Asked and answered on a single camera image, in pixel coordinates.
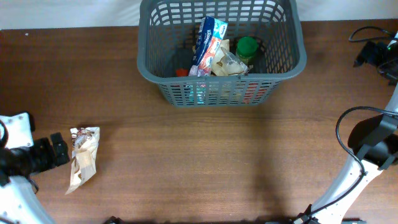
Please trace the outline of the brown white snack bag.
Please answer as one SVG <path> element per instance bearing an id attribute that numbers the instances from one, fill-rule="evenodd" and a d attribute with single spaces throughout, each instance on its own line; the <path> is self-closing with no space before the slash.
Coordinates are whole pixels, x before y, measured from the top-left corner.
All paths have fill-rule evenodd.
<path id="1" fill-rule="evenodd" d="M 65 195 L 75 191 L 96 174 L 96 155 L 100 140 L 99 127 L 71 128 L 70 132 L 72 164 L 70 185 Z"/>

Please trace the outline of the green lidded glass jar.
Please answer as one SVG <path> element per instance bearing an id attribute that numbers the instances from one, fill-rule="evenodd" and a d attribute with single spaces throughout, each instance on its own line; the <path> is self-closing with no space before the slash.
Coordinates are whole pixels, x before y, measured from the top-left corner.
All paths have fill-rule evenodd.
<path id="1" fill-rule="evenodd" d="M 251 65 L 257 55 L 258 48 L 256 39 L 249 36 L 242 37 L 236 46 L 236 56 L 246 65 Z"/>

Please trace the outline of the white brown panko bag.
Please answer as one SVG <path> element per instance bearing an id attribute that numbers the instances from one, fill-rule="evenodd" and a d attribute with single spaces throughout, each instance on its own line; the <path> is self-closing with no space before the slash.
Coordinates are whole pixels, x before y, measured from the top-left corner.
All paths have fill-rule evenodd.
<path id="1" fill-rule="evenodd" d="M 195 49 L 195 62 L 188 75 L 197 77 L 246 75 L 250 70 L 245 63 L 229 51 L 229 39 L 211 40 L 209 46 L 202 53 L 201 48 Z"/>

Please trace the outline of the Kleenex tissue multipack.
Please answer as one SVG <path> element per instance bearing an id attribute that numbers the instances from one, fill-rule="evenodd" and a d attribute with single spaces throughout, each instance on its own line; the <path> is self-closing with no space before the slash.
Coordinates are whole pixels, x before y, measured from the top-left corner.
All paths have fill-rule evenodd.
<path id="1" fill-rule="evenodd" d="M 216 103 L 215 94 L 220 90 L 219 82 L 211 82 L 212 63 L 221 46 L 228 23 L 206 16 L 201 19 L 197 34 L 192 66 L 188 75 L 201 78 L 202 81 L 184 86 L 187 105 L 213 105 Z"/>

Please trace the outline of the grey plastic shopping basket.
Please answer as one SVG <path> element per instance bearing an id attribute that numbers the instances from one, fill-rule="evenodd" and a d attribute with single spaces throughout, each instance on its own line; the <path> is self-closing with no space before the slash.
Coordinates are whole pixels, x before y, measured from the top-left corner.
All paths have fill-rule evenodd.
<path id="1" fill-rule="evenodd" d="M 307 62 L 295 0 L 150 0 L 139 12 L 139 72 L 178 107 L 258 105 Z M 191 76 L 205 17 L 227 27 L 211 73 Z"/>

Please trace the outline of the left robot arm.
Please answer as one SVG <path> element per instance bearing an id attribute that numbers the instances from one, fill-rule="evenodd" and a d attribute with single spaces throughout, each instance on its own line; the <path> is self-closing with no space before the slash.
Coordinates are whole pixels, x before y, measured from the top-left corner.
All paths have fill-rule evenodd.
<path id="1" fill-rule="evenodd" d="M 70 161 L 60 133 L 34 140 L 33 116 L 1 116 L 1 223 L 54 223 L 36 193 L 32 176 Z"/>

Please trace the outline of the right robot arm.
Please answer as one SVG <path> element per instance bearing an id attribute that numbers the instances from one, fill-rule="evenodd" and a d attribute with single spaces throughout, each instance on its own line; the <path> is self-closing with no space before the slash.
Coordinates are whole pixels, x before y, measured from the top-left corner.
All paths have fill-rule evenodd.
<path id="1" fill-rule="evenodd" d="M 362 39 L 365 44 L 354 61 L 359 67 L 368 63 L 397 86 L 397 33 L 383 30 L 383 35 Z M 349 113 L 368 110 L 377 116 L 360 121 L 352 130 L 348 142 L 340 136 L 340 124 Z M 293 223 L 342 223 L 346 212 L 366 186 L 390 166 L 397 165 L 397 92 L 393 92 L 382 110 L 371 106 L 356 106 L 343 112 L 335 127 L 340 146 L 348 158 L 328 190 Z"/>

